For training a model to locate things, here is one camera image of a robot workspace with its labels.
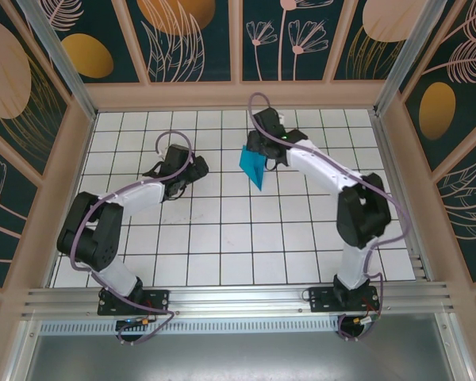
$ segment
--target purple cable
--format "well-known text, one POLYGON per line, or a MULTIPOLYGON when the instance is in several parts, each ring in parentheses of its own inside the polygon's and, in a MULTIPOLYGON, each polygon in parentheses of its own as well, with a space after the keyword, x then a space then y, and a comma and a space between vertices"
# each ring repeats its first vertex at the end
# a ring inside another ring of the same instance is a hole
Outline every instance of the purple cable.
MULTIPOLYGON (((252 124, 254 125, 255 129, 257 129, 260 133, 262 133, 265 137, 267 137, 268 139, 276 142, 276 143, 279 143, 279 144, 282 144, 282 145, 285 145, 286 147, 291 147, 291 148, 297 148, 297 149, 300 149, 302 151, 305 151, 305 152, 308 152, 312 155, 315 155, 317 156, 318 158, 322 159, 323 161, 325 161, 327 164, 331 165, 332 167, 334 167, 337 171, 339 171, 340 173, 342 173, 343 175, 346 175, 349 179, 353 180, 353 181, 356 181, 357 183, 361 184, 362 186, 364 186, 365 188, 368 188, 370 189, 371 191, 374 191, 375 193, 377 194, 380 194, 382 197, 384 197, 386 200, 388 200, 389 202, 391 202, 394 206, 395 206, 395 209, 397 210, 397 213, 398 214, 401 214, 402 217, 405 219, 405 222, 407 223, 406 224, 406 227, 405 229, 402 230, 402 234, 398 237, 395 237, 395 238, 391 238, 389 240, 385 240, 385 241, 382 241, 382 242, 375 242, 369 249, 368 253, 367 253, 367 257, 365 258, 365 264, 363 265, 363 272, 365 273, 365 276, 368 278, 368 279, 373 279, 373 278, 378 278, 379 277, 379 282, 380 282, 380 290, 381 290, 381 297, 380 297, 380 302, 379 302, 379 311, 378 311, 378 314, 380 315, 381 314, 381 311, 382 311, 382 299, 383 299, 383 279, 382 279, 382 273, 381 272, 378 272, 377 274, 375 275, 368 275, 368 265, 369 265, 369 262, 370 262, 370 258, 372 257, 372 253, 374 252, 374 250, 380 245, 380 244, 390 244, 390 243, 393 243, 393 242, 397 242, 399 240, 402 240, 404 239, 407 234, 409 234, 409 230, 411 229, 411 226, 413 224, 413 222, 411 221, 411 218, 409 217, 408 213, 404 210, 404 208, 401 207, 401 205, 398 203, 397 200, 395 200, 393 197, 389 196, 385 191, 377 188, 377 187, 374 187, 373 185, 367 183, 366 181, 364 181, 363 179, 361 179, 360 177, 356 177, 354 176, 352 173, 350 172, 347 172, 345 171, 340 165, 336 164, 336 163, 333 163, 333 161, 329 160, 326 156, 324 156, 321 152, 318 152, 318 151, 313 151, 312 149, 310 148, 307 148, 307 147, 304 147, 302 145, 298 145, 298 144, 293 144, 293 143, 290 143, 288 141, 285 141, 285 140, 282 140, 282 139, 278 139, 277 137, 274 137, 273 135, 267 133, 259 124, 257 121, 255 121, 254 119, 254 116, 253 116, 253 113, 252 113, 252 103, 254 101, 254 98, 255 97, 261 97, 263 98, 268 107, 271 107, 271 104, 270 104, 270 99, 268 99, 268 97, 263 94, 263 93, 260 93, 260 92, 255 92, 254 94, 252 94, 250 96, 250 98, 248 99, 248 115, 249 117, 251 118, 251 121, 252 121, 252 124)), ((339 318, 339 322, 338 322, 338 331, 337 333, 339 334, 340 337, 342 337, 343 339, 348 339, 348 338, 352 338, 352 339, 356 339, 358 340, 357 338, 355 337, 351 337, 350 335, 348 335, 347 333, 345 333, 344 331, 342 331, 341 329, 341 325, 342 325, 342 320, 346 317, 346 314, 343 314, 340 316, 339 318)), ((370 333, 370 331, 372 330, 372 327, 374 326, 375 323, 372 323, 371 326, 369 327, 369 329, 363 333, 362 335, 360 335, 361 338, 365 337, 368 333, 370 333)))
POLYGON ((192 145, 190 144, 190 140, 188 137, 186 137, 183 133, 180 133, 179 131, 166 131, 164 133, 161 133, 159 135, 159 137, 157 138, 157 141, 155 142, 155 151, 157 153, 159 153, 159 140, 162 138, 162 137, 165 137, 166 135, 169 135, 169 134, 177 134, 177 135, 180 135, 183 139, 185 139, 185 141, 187 142, 187 147, 189 149, 189 155, 187 157, 187 160, 186 162, 182 165, 182 167, 180 169, 178 169, 175 173, 173 173, 172 175, 169 175, 169 176, 165 176, 165 177, 159 177, 158 179, 148 179, 148 180, 140 180, 140 181, 137 181, 135 183, 132 183, 132 184, 129 184, 128 186, 126 187, 123 187, 111 194, 108 194, 107 196, 101 198, 100 200, 98 200, 91 208, 90 210, 88 211, 88 213, 85 215, 85 217, 83 218, 83 220, 81 221, 81 225, 79 225, 78 227, 78 230, 76 231, 76 234, 75 234, 75 237, 74 237, 74 242, 72 243, 72 247, 71 247, 71 254, 69 255, 69 258, 71 260, 71 266, 72 268, 74 268, 76 271, 86 271, 86 272, 91 272, 92 273, 92 278, 95 279, 95 281, 97 283, 99 283, 101 286, 103 286, 106 290, 108 290, 111 294, 113 294, 114 296, 116 296, 117 298, 119 298, 122 302, 124 303, 127 303, 129 304, 130 306, 133 306, 133 307, 136 307, 136 308, 139 308, 139 309, 142 309, 142 310, 145 310, 145 311, 148 311, 148 312, 153 312, 155 314, 169 314, 170 317, 164 321, 161 325, 159 325, 153 332, 149 333, 148 335, 144 335, 142 337, 140 337, 139 339, 137 339, 136 341, 132 341, 132 342, 129 342, 129 341, 125 341, 123 340, 123 338, 121 337, 121 334, 123 333, 124 329, 127 329, 129 328, 130 326, 132 325, 124 325, 119 331, 118 331, 118 339, 121 341, 122 344, 127 344, 127 345, 134 345, 134 344, 141 344, 141 343, 144 343, 145 341, 147 341, 148 339, 152 338, 157 332, 159 332, 167 323, 169 323, 171 321, 171 319, 175 316, 175 313, 173 311, 169 311, 169 310, 161 310, 161 309, 157 309, 157 308, 151 308, 151 307, 146 307, 146 306, 142 306, 141 304, 137 304, 135 302, 132 302, 130 300, 128 300, 127 298, 125 298, 124 296, 118 294, 112 287, 108 286, 106 283, 104 283, 102 281, 102 279, 100 279, 97 275, 97 273, 95 271, 93 271, 91 268, 89 267, 78 267, 76 265, 76 261, 75 261, 75 255, 76 255, 76 248, 78 247, 78 243, 79 243, 79 239, 81 238, 81 235, 83 234, 83 230, 85 229, 85 226, 86 226, 86 223, 90 220, 90 217, 92 216, 92 214, 95 213, 95 211, 98 209, 98 207, 100 205, 102 205, 104 202, 107 202, 109 201, 110 199, 118 196, 119 194, 122 194, 126 191, 129 191, 131 189, 134 189, 136 187, 141 187, 142 185, 144 184, 151 184, 151 183, 159 183, 161 181, 166 181, 166 180, 169 180, 169 179, 173 179, 174 177, 178 176, 180 173, 182 173, 183 171, 185 171, 185 168, 187 168, 187 166, 189 165, 190 161, 191 161, 191 158, 192 158, 192 145))

